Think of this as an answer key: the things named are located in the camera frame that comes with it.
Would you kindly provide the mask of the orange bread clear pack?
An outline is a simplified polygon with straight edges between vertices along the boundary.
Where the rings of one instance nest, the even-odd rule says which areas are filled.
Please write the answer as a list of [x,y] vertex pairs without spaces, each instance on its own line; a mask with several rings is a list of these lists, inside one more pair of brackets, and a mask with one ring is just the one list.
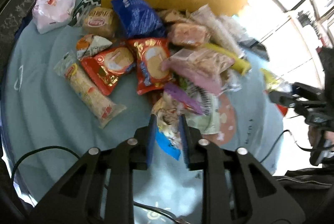
[[205,26],[176,23],[169,27],[168,40],[177,46],[198,47],[208,43],[210,34]]

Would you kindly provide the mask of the purple snack pack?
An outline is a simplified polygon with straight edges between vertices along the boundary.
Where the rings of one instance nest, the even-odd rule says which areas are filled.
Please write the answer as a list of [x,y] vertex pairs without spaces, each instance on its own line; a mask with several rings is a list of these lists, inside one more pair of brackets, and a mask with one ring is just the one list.
[[164,86],[164,92],[168,93],[173,99],[183,105],[183,108],[196,115],[203,115],[201,105],[195,99],[192,99],[180,87],[173,83],[167,83]]

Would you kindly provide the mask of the red cracker pack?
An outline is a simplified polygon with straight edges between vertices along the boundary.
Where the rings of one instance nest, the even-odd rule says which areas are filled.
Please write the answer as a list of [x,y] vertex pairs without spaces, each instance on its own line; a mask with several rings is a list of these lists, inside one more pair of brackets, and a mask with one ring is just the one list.
[[170,57],[166,38],[129,39],[127,45],[137,56],[137,93],[143,95],[160,90],[172,79],[169,70],[163,70],[161,64]]
[[133,53],[125,46],[111,47],[93,57],[83,58],[80,63],[105,96],[110,95],[120,78],[135,67]]

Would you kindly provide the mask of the light blue tablecloth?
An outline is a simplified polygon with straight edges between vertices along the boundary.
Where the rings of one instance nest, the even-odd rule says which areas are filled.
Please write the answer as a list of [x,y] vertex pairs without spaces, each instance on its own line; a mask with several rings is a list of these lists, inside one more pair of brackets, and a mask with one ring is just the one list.
[[[76,0],[81,9],[97,0]],[[16,180],[22,190],[40,200],[50,187],[74,164],[75,153],[96,146],[109,149],[131,137],[149,121],[148,98],[136,92],[134,73],[121,78],[111,94],[126,110],[105,128],[79,99],[54,66],[73,51],[81,30],[72,25],[45,34],[30,22],[21,32],[11,53],[3,93],[3,125],[8,154],[16,161],[29,151],[36,153],[20,164]],[[223,148],[245,147],[270,173],[277,169],[281,154],[282,115],[264,93],[260,68],[263,62],[248,52],[251,71],[242,78],[242,88],[230,92],[231,109],[237,124],[232,134],[219,132]],[[50,146],[45,152],[37,149]],[[148,171],[134,173],[137,202],[166,209],[184,216],[191,223],[200,221],[201,176],[188,171],[184,161],[176,161],[154,146]]]

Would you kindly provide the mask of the round bun clear pack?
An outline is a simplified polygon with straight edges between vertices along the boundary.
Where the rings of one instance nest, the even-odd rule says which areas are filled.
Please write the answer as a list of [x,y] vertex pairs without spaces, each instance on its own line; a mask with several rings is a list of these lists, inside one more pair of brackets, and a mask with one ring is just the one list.
[[83,29],[88,34],[112,38],[119,26],[118,16],[111,8],[95,7],[84,18]]

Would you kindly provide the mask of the orange white triangle snack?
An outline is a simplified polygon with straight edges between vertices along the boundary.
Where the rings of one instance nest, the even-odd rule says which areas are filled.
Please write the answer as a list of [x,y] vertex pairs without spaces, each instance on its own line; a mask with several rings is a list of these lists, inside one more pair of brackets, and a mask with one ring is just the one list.
[[111,47],[112,41],[97,36],[94,34],[88,34],[82,37],[76,43],[76,56],[78,60],[83,58],[93,57],[99,52]]

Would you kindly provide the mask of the blue edged snack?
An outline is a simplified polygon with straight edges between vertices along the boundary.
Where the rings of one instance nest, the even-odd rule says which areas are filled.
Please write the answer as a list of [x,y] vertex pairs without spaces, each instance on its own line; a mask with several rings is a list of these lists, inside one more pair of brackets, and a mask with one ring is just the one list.
[[160,149],[176,161],[181,156],[179,113],[173,102],[162,97],[154,104],[152,114],[156,116],[156,142]]

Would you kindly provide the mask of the long rice cracker pack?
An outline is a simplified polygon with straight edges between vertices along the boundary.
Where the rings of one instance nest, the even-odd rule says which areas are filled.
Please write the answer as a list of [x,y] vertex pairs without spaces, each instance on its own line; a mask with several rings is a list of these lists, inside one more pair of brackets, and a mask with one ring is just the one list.
[[114,117],[126,110],[123,104],[116,104],[103,95],[97,86],[79,66],[73,52],[67,52],[55,65],[54,71],[63,77],[97,118],[100,128],[104,128]]

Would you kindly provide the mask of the pink wafer snack pack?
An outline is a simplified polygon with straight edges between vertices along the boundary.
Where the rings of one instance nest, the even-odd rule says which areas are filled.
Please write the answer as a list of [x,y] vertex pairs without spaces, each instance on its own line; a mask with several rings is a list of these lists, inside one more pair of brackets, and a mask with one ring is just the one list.
[[235,60],[206,47],[183,48],[164,60],[163,70],[172,70],[209,93],[221,93],[220,74],[234,65]]

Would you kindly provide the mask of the light green snack pouch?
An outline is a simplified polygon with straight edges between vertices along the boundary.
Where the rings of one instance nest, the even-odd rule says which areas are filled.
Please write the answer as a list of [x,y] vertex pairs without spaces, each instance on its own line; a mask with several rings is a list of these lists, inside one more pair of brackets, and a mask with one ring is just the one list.
[[220,132],[219,100],[214,94],[197,94],[203,115],[188,113],[187,124],[200,130],[202,135],[214,135]]

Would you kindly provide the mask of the blue snack bag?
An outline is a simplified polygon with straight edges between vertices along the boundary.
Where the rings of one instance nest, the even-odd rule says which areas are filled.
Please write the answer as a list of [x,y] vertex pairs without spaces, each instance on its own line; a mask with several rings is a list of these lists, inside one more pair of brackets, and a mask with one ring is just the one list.
[[162,20],[144,0],[112,0],[111,5],[127,38],[166,36]]

